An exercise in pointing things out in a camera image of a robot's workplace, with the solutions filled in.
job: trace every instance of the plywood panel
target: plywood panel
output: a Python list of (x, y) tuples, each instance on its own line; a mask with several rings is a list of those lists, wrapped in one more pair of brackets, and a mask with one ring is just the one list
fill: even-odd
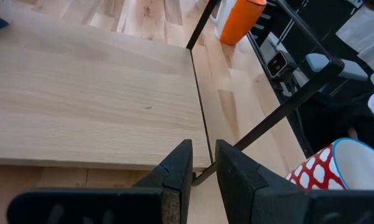
[(0, 163), (149, 169), (183, 139), (210, 164), (190, 52), (25, 11), (0, 32)]

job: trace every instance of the wooden board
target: wooden board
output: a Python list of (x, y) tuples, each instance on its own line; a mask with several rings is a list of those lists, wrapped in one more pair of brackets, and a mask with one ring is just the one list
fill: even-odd
[(207, 167), (187, 49), (14, 11), (0, 32), (0, 164), (150, 169), (183, 139)]

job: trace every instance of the red and white mug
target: red and white mug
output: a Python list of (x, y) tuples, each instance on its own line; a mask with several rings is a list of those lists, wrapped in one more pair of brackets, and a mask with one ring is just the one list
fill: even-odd
[(374, 190), (374, 149), (354, 139), (338, 139), (286, 179), (303, 189)]

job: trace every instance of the black metal frame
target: black metal frame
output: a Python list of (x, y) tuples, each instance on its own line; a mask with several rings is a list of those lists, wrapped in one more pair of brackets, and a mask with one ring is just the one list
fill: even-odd
[[(200, 33), (203, 30), (208, 18), (210, 17), (214, 7), (219, 0), (209, 0), (195, 30), (189, 40), (187, 48), (192, 50), (194, 47)], [(303, 102), (308, 100), (314, 93), (319, 91), (326, 83), (331, 81), (331, 79), (336, 78), (339, 73), (344, 69), (344, 63), (340, 58), (332, 56), (326, 49), (320, 44), (319, 38), (311, 31), (311, 28), (304, 22), (299, 15), (294, 12), (294, 10), (285, 2), (285, 0), (275, 0), (277, 5), (282, 11), (284, 11), (294, 22), (295, 26), (298, 26), (300, 30), (307, 35), (309, 40), (316, 46), (317, 50), (320, 51), (329, 59), (329, 63), (322, 69), (315, 77), (313, 77), (309, 82), (302, 86), (295, 94), (293, 94), (288, 100), (282, 103), (278, 108), (276, 108), (270, 115), (268, 115), (260, 124), (254, 127), (248, 134), (246, 134), (242, 139), (240, 139), (236, 144), (235, 148), (242, 151), (248, 147), (251, 143), (262, 136), (266, 131), (271, 129), (275, 124), (280, 122), (283, 118), (291, 114), (297, 107), (299, 107)], [(253, 45), (259, 61), (262, 65), (265, 65), (263, 55), (261, 54), (259, 47), (252, 36), (248, 36), (250, 42)], [(263, 66), (265, 74), (269, 75), (268, 69)], [(212, 161), (212, 165), (206, 168), (203, 173), (198, 177), (194, 177), (192, 180), (193, 185), (201, 184), (205, 179), (211, 176), (216, 171), (216, 162)]]

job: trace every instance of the black fabric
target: black fabric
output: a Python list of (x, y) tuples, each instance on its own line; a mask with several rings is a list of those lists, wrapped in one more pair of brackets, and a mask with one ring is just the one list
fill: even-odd
[(347, 130), (351, 127), (361, 142), (374, 148), (374, 115), (367, 103), (368, 95), (333, 102), (321, 93), (304, 103), (299, 112), (313, 151), (317, 152), (339, 138), (348, 138)]

